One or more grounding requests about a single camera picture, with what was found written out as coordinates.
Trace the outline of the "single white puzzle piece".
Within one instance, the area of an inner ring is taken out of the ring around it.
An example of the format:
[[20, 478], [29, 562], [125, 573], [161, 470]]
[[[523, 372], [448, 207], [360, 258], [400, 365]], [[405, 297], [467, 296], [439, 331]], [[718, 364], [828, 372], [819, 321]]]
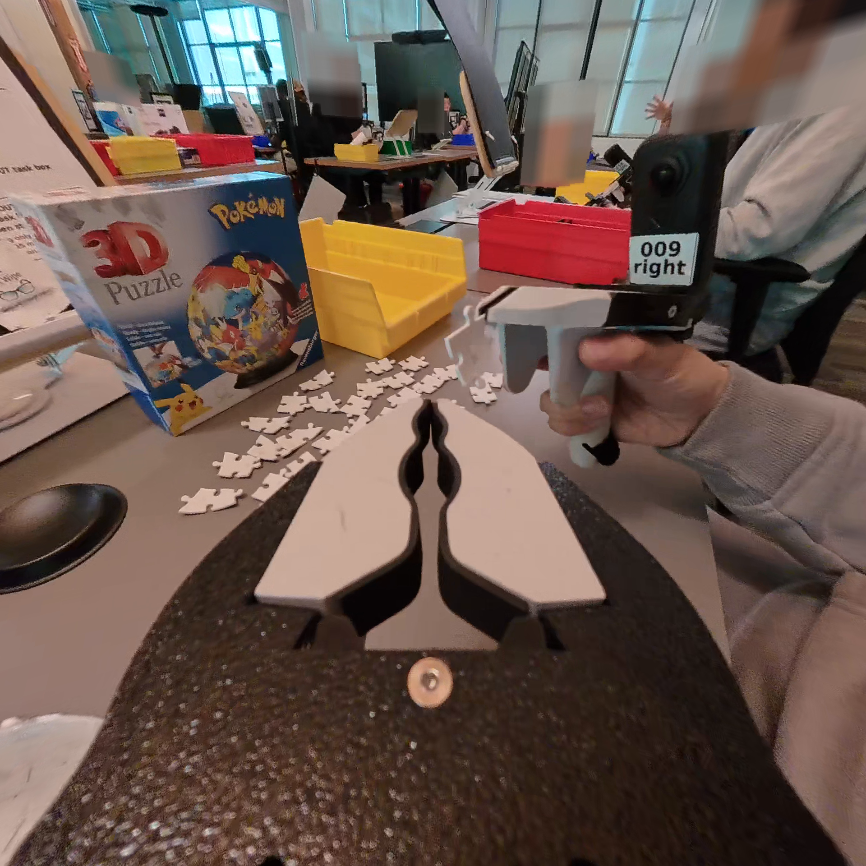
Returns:
[[486, 375], [502, 373], [498, 327], [487, 322], [475, 307], [462, 309], [460, 324], [445, 337], [445, 345], [457, 377], [466, 387], [487, 388]]

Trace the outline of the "person's right hand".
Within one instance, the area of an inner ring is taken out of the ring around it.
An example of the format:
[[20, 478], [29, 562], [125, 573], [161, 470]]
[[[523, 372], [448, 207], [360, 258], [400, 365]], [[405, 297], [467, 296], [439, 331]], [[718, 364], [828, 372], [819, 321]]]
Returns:
[[730, 376], [725, 364], [690, 345], [630, 333], [582, 341], [579, 359], [592, 372], [616, 374], [615, 394], [585, 396], [565, 407], [543, 392], [539, 406], [549, 427], [576, 437], [609, 424], [620, 442], [659, 449], [690, 438], [719, 404]]

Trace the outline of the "printed paper sheet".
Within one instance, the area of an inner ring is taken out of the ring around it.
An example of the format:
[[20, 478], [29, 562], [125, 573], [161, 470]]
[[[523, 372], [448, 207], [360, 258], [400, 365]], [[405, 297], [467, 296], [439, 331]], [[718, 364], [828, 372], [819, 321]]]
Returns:
[[13, 199], [58, 189], [93, 189], [92, 179], [51, 128], [13, 69], [1, 68], [1, 325], [24, 330], [69, 305]]

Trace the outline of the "yellow bin behind red bin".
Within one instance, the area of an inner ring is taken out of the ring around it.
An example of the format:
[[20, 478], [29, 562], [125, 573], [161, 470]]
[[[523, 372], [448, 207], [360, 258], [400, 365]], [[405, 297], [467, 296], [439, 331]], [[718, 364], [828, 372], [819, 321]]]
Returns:
[[586, 205], [592, 198], [602, 195], [617, 180], [618, 174], [610, 169], [589, 169], [580, 182], [557, 186], [555, 197], [570, 203]]

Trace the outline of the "colourful cartoon puzzle box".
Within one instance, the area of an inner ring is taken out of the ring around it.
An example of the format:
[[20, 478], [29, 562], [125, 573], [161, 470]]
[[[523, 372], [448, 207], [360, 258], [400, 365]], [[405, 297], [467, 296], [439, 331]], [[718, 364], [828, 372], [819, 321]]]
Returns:
[[173, 437], [324, 357], [286, 175], [12, 203], [129, 393]]

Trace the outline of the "small yellow storage bin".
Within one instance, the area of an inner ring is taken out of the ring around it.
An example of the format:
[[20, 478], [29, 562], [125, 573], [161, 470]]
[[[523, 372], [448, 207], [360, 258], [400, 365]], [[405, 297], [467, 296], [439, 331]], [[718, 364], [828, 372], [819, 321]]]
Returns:
[[107, 146], [108, 156], [121, 176], [131, 177], [182, 168], [178, 146], [166, 137], [113, 137]]

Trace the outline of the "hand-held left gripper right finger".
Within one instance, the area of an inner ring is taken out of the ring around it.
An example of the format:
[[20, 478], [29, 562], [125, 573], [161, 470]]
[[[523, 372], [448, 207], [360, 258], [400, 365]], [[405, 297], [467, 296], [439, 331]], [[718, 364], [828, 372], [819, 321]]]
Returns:
[[494, 641], [514, 622], [606, 601], [590, 559], [534, 456], [449, 400], [433, 403], [438, 582], [451, 612]]

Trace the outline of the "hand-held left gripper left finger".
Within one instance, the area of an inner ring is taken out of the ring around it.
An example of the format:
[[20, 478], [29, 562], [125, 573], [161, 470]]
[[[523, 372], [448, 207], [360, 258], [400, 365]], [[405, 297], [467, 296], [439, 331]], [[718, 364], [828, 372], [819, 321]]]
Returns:
[[417, 596], [423, 553], [414, 494], [432, 404], [411, 399], [332, 452], [267, 565], [258, 603], [342, 616], [359, 636]]

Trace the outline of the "person's beige clothing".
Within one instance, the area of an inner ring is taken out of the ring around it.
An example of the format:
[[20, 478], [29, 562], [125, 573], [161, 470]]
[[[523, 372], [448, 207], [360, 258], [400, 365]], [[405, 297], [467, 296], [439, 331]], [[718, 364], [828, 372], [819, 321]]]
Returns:
[[865, 862], [864, 530], [780, 545], [709, 514], [732, 672], [795, 793]]

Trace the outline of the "white plastic holder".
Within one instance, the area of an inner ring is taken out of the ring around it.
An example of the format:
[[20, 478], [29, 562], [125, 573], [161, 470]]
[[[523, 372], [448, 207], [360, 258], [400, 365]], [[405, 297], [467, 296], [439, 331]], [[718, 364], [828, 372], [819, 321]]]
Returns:
[[91, 339], [91, 331], [74, 310], [1, 336], [1, 373]]

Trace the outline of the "dark computer monitor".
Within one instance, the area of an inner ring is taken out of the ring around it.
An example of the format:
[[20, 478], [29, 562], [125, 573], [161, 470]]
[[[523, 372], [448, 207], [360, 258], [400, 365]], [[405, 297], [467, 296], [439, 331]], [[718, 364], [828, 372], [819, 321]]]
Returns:
[[461, 98], [461, 61], [451, 41], [373, 45], [378, 119], [391, 122], [402, 110], [417, 110], [423, 133], [452, 134], [466, 113]]

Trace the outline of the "black office chair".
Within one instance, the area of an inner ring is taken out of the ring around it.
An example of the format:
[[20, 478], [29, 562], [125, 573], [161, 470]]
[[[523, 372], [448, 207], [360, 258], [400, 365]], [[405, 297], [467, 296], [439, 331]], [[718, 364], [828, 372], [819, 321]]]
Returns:
[[[773, 283], [799, 285], [810, 275], [798, 264], [774, 258], [750, 263], [717, 259], [714, 272], [727, 277], [735, 287], [728, 346], [726, 352], [718, 356], [754, 370], [754, 363], [747, 360], [747, 352], [769, 287]], [[864, 283], [865, 241], [861, 240], [836, 279], [797, 317], [792, 330], [781, 341], [793, 384], [812, 385], [833, 334], [846, 310], [864, 290]]]

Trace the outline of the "background wooden table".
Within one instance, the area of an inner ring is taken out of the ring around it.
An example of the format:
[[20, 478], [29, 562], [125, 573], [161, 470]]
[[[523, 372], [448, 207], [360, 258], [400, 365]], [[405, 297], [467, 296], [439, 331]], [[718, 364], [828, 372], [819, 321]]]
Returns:
[[308, 157], [304, 166], [316, 171], [331, 170], [346, 176], [376, 174], [383, 178], [395, 175], [403, 183], [402, 200], [405, 216], [421, 211], [420, 179], [429, 166], [450, 166], [466, 162], [479, 162], [474, 147], [445, 147], [437, 151], [413, 153], [408, 157], [386, 157], [375, 162], [341, 160], [337, 157]]

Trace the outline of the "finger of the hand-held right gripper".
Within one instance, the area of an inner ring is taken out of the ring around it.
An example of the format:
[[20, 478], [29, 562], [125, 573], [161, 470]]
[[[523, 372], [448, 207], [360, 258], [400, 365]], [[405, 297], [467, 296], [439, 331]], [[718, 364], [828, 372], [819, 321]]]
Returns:
[[504, 386], [530, 384], [542, 358], [552, 364], [550, 394], [612, 394], [614, 376], [594, 373], [579, 358], [579, 344], [605, 326], [612, 293], [603, 289], [503, 287], [483, 306], [484, 322], [499, 340]]

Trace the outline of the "black round ball stand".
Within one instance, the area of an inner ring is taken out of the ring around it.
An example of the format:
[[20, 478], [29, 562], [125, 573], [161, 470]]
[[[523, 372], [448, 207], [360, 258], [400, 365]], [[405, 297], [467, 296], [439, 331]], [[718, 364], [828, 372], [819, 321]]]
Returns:
[[1, 593], [49, 583], [95, 555], [118, 532], [118, 489], [71, 483], [32, 493], [1, 511]]

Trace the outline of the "black square panel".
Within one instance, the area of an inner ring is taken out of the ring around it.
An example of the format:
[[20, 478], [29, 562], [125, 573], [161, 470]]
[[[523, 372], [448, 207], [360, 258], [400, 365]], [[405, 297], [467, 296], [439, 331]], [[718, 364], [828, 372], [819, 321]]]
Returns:
[[428, 1], [461, 64], [460, 89], [482, 171], [500, 179], [519, 167], [502, 90], [493, 63], [463, 1]]

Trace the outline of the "person's right forearm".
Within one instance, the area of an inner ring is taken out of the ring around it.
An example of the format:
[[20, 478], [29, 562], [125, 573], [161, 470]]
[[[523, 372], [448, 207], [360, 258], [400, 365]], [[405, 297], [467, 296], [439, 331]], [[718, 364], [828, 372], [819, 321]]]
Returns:
[[728, 384], [665, 457], [736, 518], [825, 575], [865, 568], [865, 408], [724, 362]]

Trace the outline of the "long red storage bin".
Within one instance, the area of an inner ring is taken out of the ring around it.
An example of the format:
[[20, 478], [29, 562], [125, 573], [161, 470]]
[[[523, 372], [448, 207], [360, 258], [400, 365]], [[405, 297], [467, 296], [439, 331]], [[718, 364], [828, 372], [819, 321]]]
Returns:
[[190, 148], [205, 167], [251, 165], [256, 161], [252, 137], [231, 134], [162, 134], [179, 148]]

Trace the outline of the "scattered loose puzzle pieces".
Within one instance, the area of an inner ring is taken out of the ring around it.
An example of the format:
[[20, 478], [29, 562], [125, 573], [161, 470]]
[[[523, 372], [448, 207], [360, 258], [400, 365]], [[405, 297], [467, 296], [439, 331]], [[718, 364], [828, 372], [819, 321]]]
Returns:
[[179, 514], [225, 511], [246, 496], [265, 503], [308, 466], [415, 396], [436, 396], [459, 383], [474, 404], [492, 405], [503, 387], [502, 373], [460, 373], [456, 364], [431, 366], [415, 355], [369, 362], [364, 372], [365, 379], [344, 398], [332, 393], [335, 373], [324, 370], [283, 396], [275, 416], [244, 419], [242, 427], [255, 439], [244, 451], [226, 451], [213, 461], [214, 485], [183, 495]]

